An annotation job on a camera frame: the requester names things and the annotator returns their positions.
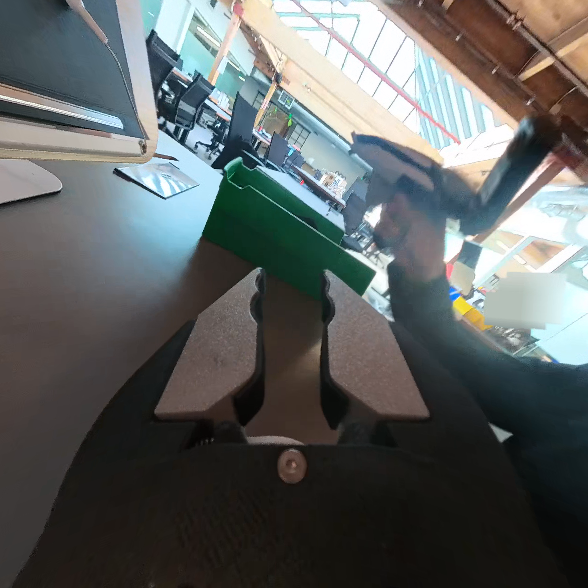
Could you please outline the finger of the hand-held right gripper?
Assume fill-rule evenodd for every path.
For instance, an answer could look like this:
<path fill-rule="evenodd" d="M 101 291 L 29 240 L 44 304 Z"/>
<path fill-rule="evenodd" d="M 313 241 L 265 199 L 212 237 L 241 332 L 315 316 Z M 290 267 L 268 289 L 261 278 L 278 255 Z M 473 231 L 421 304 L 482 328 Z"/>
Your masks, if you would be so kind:
<path fill-rule="evenodd" d="M 350 152 L 371 168 L 371 178 L 442 179 L 443 167 L 419 151 L 373 135 L 352 133 Z"/>
<path fill-rule="evenodd" d="M 373 171 L 369 180 L 369 205 L 393 202 L 400 193 L 401 174 Z"/>

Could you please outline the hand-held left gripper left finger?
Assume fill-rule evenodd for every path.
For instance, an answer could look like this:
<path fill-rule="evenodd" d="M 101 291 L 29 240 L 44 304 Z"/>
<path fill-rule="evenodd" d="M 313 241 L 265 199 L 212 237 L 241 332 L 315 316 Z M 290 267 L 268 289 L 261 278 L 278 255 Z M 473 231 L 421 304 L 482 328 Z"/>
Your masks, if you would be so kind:
<path fill-rule="evenodd" d="M 201 312 L 154 415 L 161 421 L 246 426 L 265 397 L 266 273 L 255 268 Z"/>

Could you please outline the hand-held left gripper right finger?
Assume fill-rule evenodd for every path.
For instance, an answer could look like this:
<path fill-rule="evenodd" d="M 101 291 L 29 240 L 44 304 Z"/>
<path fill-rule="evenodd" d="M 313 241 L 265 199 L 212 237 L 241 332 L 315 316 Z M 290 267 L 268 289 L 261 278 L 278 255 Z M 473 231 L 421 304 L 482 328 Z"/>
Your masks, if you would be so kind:
<path fill-rule="evenodd" d="M 322 276 L 320 405 L 331 430 L 430 418 L 389 321 L 330 270 Z"/>

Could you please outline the green plastic bin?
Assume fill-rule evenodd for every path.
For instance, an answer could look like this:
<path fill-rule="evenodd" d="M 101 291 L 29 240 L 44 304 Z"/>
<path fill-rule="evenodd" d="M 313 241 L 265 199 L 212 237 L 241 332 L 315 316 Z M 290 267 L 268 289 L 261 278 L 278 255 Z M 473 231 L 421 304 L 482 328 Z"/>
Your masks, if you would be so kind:
<path fill-rule="evenodd" d="M 202 237 L 316 300 L 325 270 L 359 295 L 376 275 L 342 248 L 341 229 L 242 158 L 224 167 Z"/>

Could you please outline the person's right forearm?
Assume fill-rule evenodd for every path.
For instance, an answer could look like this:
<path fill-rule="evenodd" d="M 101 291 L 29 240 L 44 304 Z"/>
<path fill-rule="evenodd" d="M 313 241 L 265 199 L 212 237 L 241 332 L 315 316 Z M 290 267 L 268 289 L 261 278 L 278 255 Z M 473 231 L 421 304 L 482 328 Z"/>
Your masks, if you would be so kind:
<path fill-rule="evenodd" d="M 454 317 L 445 269 L 418 282 L 387 267 L 395 321 L 411 331 L 481 407 L 521 439 L 587 445 L 587 365 L 515 357 L 489 347 Z"/>

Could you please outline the person's right hand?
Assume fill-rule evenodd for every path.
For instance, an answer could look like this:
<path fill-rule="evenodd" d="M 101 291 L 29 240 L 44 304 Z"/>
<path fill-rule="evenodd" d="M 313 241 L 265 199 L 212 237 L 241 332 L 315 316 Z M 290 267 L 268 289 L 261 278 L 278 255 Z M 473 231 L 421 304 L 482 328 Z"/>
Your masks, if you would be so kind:
<path fill-rule="evenodd" d="M 446 275 L 446 217 L 423 212 L 399 192 L 384 203 L 373 232 L 375 244 L 388 249 L 406 276 L 430 282 Z"/>

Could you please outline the grey office desk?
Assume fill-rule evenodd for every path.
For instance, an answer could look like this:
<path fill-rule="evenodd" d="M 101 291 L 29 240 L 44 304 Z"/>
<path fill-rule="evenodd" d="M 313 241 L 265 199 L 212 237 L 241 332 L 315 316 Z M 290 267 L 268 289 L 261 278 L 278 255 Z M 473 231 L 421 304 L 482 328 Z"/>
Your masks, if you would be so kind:
<path fill-rule="evenodd" d="M 321 217 L 324 217 L 327 221 L 337 227 L 337 229 L 342 232 L 342 235 L 345 234 L 343 215 L 337 210 L 334 210 L 329 204 L 327 204 L 327 202 L 321 200 L 319 196 L 313 194 L 307 187 L 301 185 L 285 172 L 274 171 L 262 166 L 256 166 L 255 169 L 264 173 L 269 178 L 272 178 L 277 184 L 287 189 L 300 201 L 304 202 L 305 205 L 312 208 L 315 212 L 319 213 Z"/>

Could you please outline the black office chair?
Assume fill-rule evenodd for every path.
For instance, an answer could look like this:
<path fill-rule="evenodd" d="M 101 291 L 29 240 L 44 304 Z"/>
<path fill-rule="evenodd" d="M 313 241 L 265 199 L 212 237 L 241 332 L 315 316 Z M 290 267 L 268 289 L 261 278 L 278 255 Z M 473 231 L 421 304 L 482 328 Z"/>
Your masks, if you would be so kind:
<path fill-rule="evenodd" d="M 254 121 L 257 111 L 246 99 L 236 94 L 226 142 L 212 163 L 212 169 L 223 170 L 234 159 L 241 158 L 248 169 L 261 166 L 261 160 L 252 145 Z"/>
<path fill-rule="evenodd" d="M 186 90 L 179 94 L 175 107 L 173 134 L 181 145 L 186 144 L 187 136 L 194 129 L 203 104 L 214 89 L 214 85 L 199 73 Z"/>
<path fill-rule="evenodd" d="M 178 64 L 179 54 L 173 51 L 152 29 L 146 39 L 149 71 L 153 97 L 156 105 L 158 119 L 161 118 L 160 108 L 162 103 L 173 104 L 184 87 L 176 80 L 168 82 L 169 89 L 163 88 L 166 80 L 172 74 Z"/>

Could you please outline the striped booklet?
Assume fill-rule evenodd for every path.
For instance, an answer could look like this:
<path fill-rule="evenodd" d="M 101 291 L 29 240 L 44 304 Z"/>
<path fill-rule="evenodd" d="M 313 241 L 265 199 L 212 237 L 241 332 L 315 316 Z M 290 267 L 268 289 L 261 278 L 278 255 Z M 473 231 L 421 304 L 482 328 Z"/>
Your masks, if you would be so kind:
<path fill-rule="evenodd" d="M 116 167 L 114 174 L 161 199 L 169 199 L 199 186 L 199 182 L 170 162 Z"/>

